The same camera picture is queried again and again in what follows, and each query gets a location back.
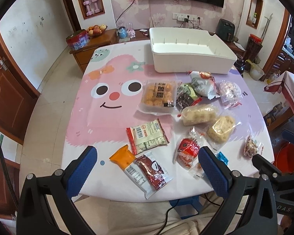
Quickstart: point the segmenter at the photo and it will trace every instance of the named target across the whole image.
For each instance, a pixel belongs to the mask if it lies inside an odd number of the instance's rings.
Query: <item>tile floor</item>
[[[20,190],[28,173],[47,176],[60,168],[66,128],[82,76],[75,59],[66,51],[44,86],[27,128],[20,162]],[[247,73],[244,79],[264,114],[284,102],[279,94],[264,93],[265,83],[254,81]],[[48,199],[59,227],[68,232],[52,197]],[[89,197],[75,205],[95,233],[101,235],[107,234],[109,203]]]

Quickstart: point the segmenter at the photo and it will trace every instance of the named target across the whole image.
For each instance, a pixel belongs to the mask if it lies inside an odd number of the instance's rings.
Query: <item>cartoon red nose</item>
[[[117,100],[119,99],[119,97],[120,97],[120,94],[118,92],[113,92],[109,95],[110,100]]]

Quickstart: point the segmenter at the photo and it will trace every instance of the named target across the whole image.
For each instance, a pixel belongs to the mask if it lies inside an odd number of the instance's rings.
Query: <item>floral wallpaper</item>
[[[133,0],[111,0],[114,17],[120,14]],[[190,0],[135,0],[133,5],[120,17],[117,26],[132,23],[134,29],[152,26],[180,26],[181,22],[172,19],[172,13],[187,13],[199,16],[202,29],[214,32],[220,18],[231,21],[238,28],[242,16],[244,0],[225,0],[224,7]]]

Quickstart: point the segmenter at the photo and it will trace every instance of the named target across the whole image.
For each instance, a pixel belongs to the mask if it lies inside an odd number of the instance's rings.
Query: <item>metal screw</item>
[[[235,177],[239,177],[241,174],[240,174],[240,172],[238,171],[238,170],[233,170],[232,171],[232,174],[233,174],[233,176],[235,176]]]
[[[269,179],[269,177],[268,177],[266,174],[262,174],[262,175],[261,175],[261,178],[262,178],[263,180],[268,180],[268,179]]]
[[[62,169],[57,169],[57,170],[54,172],[54,174],[55,174],[56,176],[61,176],[62,173],[63,173],[63,170],[62,170]]]
[[[26,176],[27,179],[32,179],[34,177],[34,174],[33,173],[30,173]]]

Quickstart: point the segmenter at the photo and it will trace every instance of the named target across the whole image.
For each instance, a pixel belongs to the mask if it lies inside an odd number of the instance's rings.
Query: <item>door handle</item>
[[[0,67],[0,70],[3,68],[5,71],[8,69],[8,67],[5,65],[5,63],[0,60],[0,64],[1,64],[1,67]]]

